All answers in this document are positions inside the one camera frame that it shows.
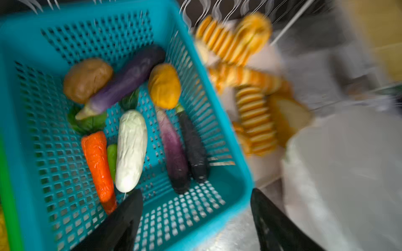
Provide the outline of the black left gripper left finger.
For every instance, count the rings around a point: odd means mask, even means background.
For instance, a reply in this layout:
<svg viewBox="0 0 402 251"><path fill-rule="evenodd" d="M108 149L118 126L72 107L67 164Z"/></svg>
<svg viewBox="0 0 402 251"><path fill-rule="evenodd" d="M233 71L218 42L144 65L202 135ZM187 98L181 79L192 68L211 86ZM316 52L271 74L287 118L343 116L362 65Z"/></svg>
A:
<svg viewBox="0 0 402 251"><path fill-rule="evenodd" d="M133 192L75 251L132 251L143 210L142 192Z"/></svg>

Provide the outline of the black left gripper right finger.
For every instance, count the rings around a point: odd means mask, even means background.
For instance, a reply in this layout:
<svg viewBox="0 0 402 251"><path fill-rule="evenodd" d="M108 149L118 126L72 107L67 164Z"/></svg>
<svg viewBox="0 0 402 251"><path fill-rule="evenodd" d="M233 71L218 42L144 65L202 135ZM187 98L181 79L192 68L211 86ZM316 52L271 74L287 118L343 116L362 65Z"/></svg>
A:
<svg viewBox="0 0 402 251"><path fill-rule="evenodd" d="M264 193L254 188L250 200L262 251L322 251Z"/></svg>

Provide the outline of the white plastic bag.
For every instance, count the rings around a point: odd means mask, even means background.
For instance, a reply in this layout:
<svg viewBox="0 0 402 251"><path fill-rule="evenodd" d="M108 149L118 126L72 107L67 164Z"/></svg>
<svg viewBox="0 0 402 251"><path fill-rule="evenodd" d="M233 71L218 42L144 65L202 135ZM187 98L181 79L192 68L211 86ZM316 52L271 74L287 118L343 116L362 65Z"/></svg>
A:
<svg viewBox="0 0 402 251"><path fill-rule="evenodd" d="M291 137L282 158L290 219L327 251L402 248L402 118L352 107Z"/></svg>

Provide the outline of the yellow orange pepper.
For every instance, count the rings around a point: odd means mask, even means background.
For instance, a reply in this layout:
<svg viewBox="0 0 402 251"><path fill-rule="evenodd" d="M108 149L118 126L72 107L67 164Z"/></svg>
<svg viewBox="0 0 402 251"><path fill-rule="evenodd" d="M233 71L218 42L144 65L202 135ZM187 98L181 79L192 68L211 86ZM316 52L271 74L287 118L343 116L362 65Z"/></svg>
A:
<svg viewBox="0 0 402 251"><path fill-rule="evenodd" d="M181 83L172 64L155 66L150 74L148 90L153 103L162 109L174 109L181 96Z"/></svg>

